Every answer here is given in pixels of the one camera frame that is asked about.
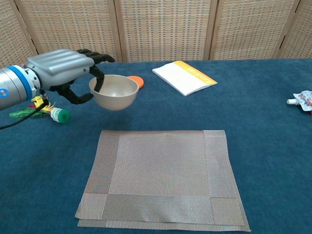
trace wooden frame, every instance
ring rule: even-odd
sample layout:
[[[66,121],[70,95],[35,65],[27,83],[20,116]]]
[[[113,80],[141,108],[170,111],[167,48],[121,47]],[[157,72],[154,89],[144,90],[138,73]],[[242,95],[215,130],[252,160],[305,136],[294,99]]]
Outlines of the wooden frame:
[[[31,51],[32,51],[35,55],[37,55],[38,52],[37,52],[37,50],[36,50],[36,47],[35,47],[35,45],[34,45],[34,43],[33,43],[33,41],[32,41],[31,35],[30,35],[29,32],[28,32],[27,25],[24,23],[24,20],[23,20],[22,16],[20,15],[20,12],[19,12],[19,10],[18,10],[18,8],[17,8],[17,5],[15,5],[15,1],[9,0],[8,2],[10,3],[10,5],[11,5],[11,7],[12,7],[12,10],[14,11],[14,14],[15,14],[15,16],[16,16],[16,19],[18,20],[18,22],[19,22],[19,24],[20,24],[20,27],[21,27],[21,29],[22,29],[22,31],[23,31],[23,33],[25,34],[25,38],[26,38],[26,40],[27,40],[27,42],[28,42],[28,44],[29,44],[29,47],[30,47]]]
[[[224,0],[218,0],[217,6],[216,6],[216,14],[215,14],[215,18],[214,18],[214,27],[213,27],[212,39],[211,39],[211,45],[210,45],[209,57],[208,57],[209,60],[214,60],[215,44],[216,44],[216,39],[218,36],[219,25],[221,22],[223,3],[224,3]]]
[[[120,36],[119,36],[119,28],[116,16],[116,6],[115,0],[107,0],[108,8],[109,8],[109,18],[111,20],[112,25],[112,34],[115,45],[116,57],[118,62],[123,62],[122,51],[120,46]]]
[[[205,50],[203,60],[209,59],[209,53],[212,45],[212,38],[214,34],[214,25],[215,25],[215,15],[218,7],[219,0],[211,0],[210,3],[210,11],[209,11],[209,19],[208,19],[208,27],[207,27],[207,35],[205,42]]]
[[[307,2],[307,0],[299,0],[298,5],[296,6],[296,9],[297,9],[296,14],[294,15],[292,22],[289,25],[289,28],[287,30],[287,33],[285,34],[285,38],[284,38],[283,43],[280,45],[279,49],[276,52],[277,58],[281,58],[282,54],[284,53],[285,48],[289,42],[293,27],[294,27],[295,23],[297,22],[297,20],[299,19],[299,15],[300,15],[304,5],[306,4],[306,2]]]
[[[35,44],[35,47],[36,47],[38,53],[39,53],[39,54],[42,54],[42,53],[43,53],[43,49],[42,49],[42,47],[41,47],[41,45],[40,45],[40,43],[39,43],[39,41],[38,41],[38,38],[37,38],[37,36],[36,36],[36,34],[35,34],[35,31],[34,31],[32,25],[31,25],[31,22],[30,22],[30,20],[29,20],[29,18],[28,18],[27,12],[26,12],[26,10],[25,10],[23,4],[22,4],[22,0],[14,0],[14,1],[15,1],[15,4],[16,4],[16,5],[18,6],[18,8],[19,8],[19,12],[20,12],[20,14],[21,14],[21,17],[22,17],[23,20],[24,20],[24,23],[25,23],[25,25],[26,25],[26,27],[27,27],[27,29],[28,29],[28,32],[29,32],[29,34],[30,34],[30,37],[32,38],[32,40],[33,40],[33,42],[34,42],[34,44]]]
[[[121,5],[119,0],[114,0],[115,2],[115,12],[117,17],[117,24],[118,24],[118,32],[119,32],[119,41],[120,41],[120,47],[121,47],[121,54],[122,54],[122,60],[124,62],[128,61],[127,58],[127,47],[126,47],[126,41],[125,41],[125,34],[124,34],[124,26],[122,23],[122,14],[121,14]]]
[[[273,59],[278,58],[281,54],[281,48],[285,47],[285,44],[289,38],[289,37],[287,37],[287,35],[291,31],[293,24],[294,24],[294,21],[300,12],[299,5],[303,5],[304,1],[305,0],[295,0],[295,2],[293,3],[292,9],[289,12],[289,15],[288,15],[287,21],[285,23],[285,26],[283,28],[283,31],[281,33],[281,36],[280,36],[279,40],[277,41],[276,47],[273,51],[273,54],[272,54]]]

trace table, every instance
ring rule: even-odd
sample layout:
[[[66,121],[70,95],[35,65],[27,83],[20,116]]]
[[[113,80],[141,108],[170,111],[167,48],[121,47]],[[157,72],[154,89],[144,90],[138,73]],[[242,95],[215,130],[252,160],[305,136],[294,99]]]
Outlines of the table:
[[[152,72],[166,62],[101,64],[106,74],[144,78],[132,106],[110,112],[93,100],[72,105],[47,92],[70,111],[69,123],[32,118],[1,130],[0,233],[189,233],[77,227],[74,215],[104,129],[225,130],[252,232],[311,232],[312,116],[286,100],[312,90],[312,59],[187,63],[218,84],[184,97]],[[90,78],[79,78],[73,90],[89,92]],[[28,104],[1,111],[0,125]]]

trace white cap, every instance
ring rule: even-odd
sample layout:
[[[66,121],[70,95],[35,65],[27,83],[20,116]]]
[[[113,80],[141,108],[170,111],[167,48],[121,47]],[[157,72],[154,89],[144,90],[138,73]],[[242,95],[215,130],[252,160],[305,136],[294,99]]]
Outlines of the white cap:
[[[288,99],[287,104],[289,105],[298,105],[299,101],[297,99]]]

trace bowl rim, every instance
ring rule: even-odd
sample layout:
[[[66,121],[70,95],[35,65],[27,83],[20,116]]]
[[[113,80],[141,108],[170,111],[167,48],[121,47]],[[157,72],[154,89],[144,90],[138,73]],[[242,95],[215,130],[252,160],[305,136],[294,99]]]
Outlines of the bowl rim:
[[[130,80],[131,82],[134,82],[134,83],[136,84],[136,90],[135,90],[134,92],[128,94],[128,95],[123,95],[123,96],[109,96],[109,95],[105,95],[105,94],[100,94],[99,92],[97,92],[97,91],[95,91],[94,89],[91,88],[91,81],[93,81],[94,79],[96,79],[96,77],[93,77],[93,78],[89,81],[89,88],[91,89],[92,92],[95,92],[96,94],[99,94],[99,95],[105,96],[105,97],[110,97],[110,98],[125,98],[125,97],[132,96],[133,94],[136,94],[136,93],[138,92],[138,90],[139,90],[138,84],[137,84],[134,80],[132,80],[132,79],[130,79],[130,78],[128,78],[128,77],[125,77],[125,76],[122,76],[122,75],[115,75],[115,74],[105,74],[104,76],[118,76],[118,77],[127,78],[128,80]]]

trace woven placemat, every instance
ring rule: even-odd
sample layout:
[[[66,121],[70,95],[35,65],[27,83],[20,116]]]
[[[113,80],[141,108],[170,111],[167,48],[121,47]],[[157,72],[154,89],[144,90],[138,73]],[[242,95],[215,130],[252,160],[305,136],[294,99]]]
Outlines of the woven placemat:
[[[249,231],[224,131],[103,131],[79,226]]]

